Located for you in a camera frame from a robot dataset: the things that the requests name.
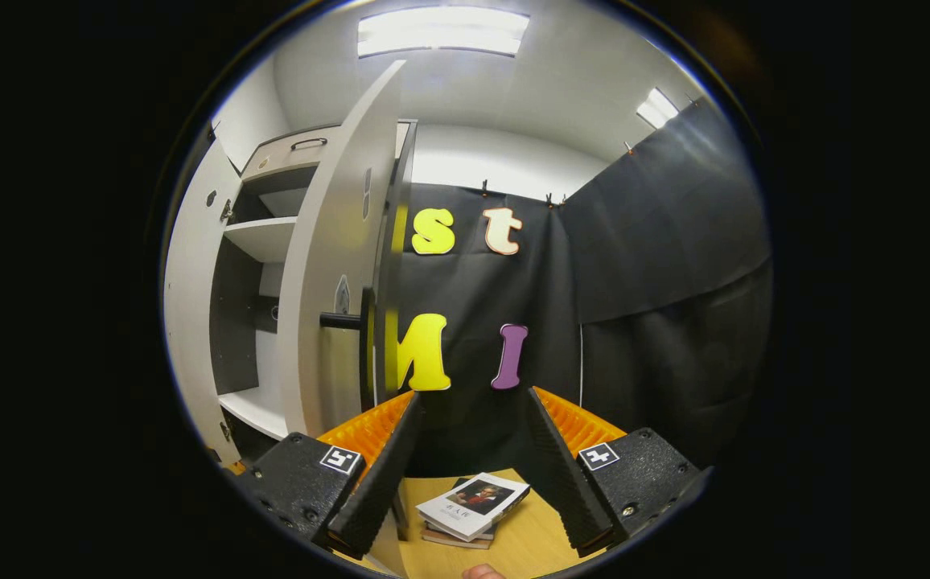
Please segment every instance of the stack of books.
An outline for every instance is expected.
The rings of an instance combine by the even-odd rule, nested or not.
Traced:
[[[460,478],[447,495],[417,505],[425,521],[426,541],[471,549],[489,549],[497,524],[529,494],[524,482],[487,473]]]

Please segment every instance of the foam letter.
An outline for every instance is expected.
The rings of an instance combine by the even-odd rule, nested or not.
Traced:
[[[487,223],[487,247],[502,256],[511,256],[519,252],[519,245],[514,241],[508,241],[508,234],[512,233],[514,228],[523,228],[521,221],[513,219],[512,209],[499,207],[497,209],[487,209],[483,212],[484,217],[490,217]]]
[[[523,355],[523,340],[529,336],[529,329],[516,323],[505,323],[501,327],[501,336],[504,336],[501,368],[490,383],[495,391],[506,391],[519,385],[519,358]]]
[[[451,378],[443,373],[440,334],[447,318],[438,313],[414,316],[404,340],[397,345],[397,386],[404,384],[407,369],[414,363],[414,374],[407,384],[413,391],[446,391]]]
[[[414,231],[411,247],[420,256],[450,252],[455,246],[455,232],[450,226],[455,217],[447,209],[423,209],[414,216]]]

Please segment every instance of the white ceiling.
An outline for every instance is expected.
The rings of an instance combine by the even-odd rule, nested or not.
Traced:
[[[701,89],[634,30],[576,0],[467,0],[530,15],[516,58],[399,51],[358,58],[358,21],[426,0],[376,0],[312,23],[278,49],[275,85],[291,129],[341,122],[395,60],[402,118],[501,129],[615,161],[652,132],[635,111],[658,87],[679,109]]]

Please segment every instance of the fluorescent light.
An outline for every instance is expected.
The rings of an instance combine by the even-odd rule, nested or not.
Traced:
[[[358,22],[358,56],[413,48],[471,48],[515,55],[528,25],[529,16],[471,6],[387,12]]]
[[[637,107],[639,114],[645,121],[650,122],[656,129],[664,127],[670,118],[679,114],[675,105],[669,102],[665,95],[657,88],[652,88],[648,99]]]

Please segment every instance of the table surface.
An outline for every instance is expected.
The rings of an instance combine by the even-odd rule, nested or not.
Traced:
[[[491,474],[509,480],[523,480],[514,469],[496,470]],[[558,511],[536,491],[530,491],[523,502],[501,520],[490,549],[469,549],[423,541],[421,532],[424,523],[414,506],[449,491],[457,480],[458,477],[404,479],[404,508],[409,513],[409,539],[400,542],[400,551],[410,578],[460,579],[462,571],[483,563],[491,565],[507,579],[538,577],[604,553],[604,549],[601,549],[583,558],[576,556],[575,549],[569,546]],[[355,563],[372,568],[367,561]]]

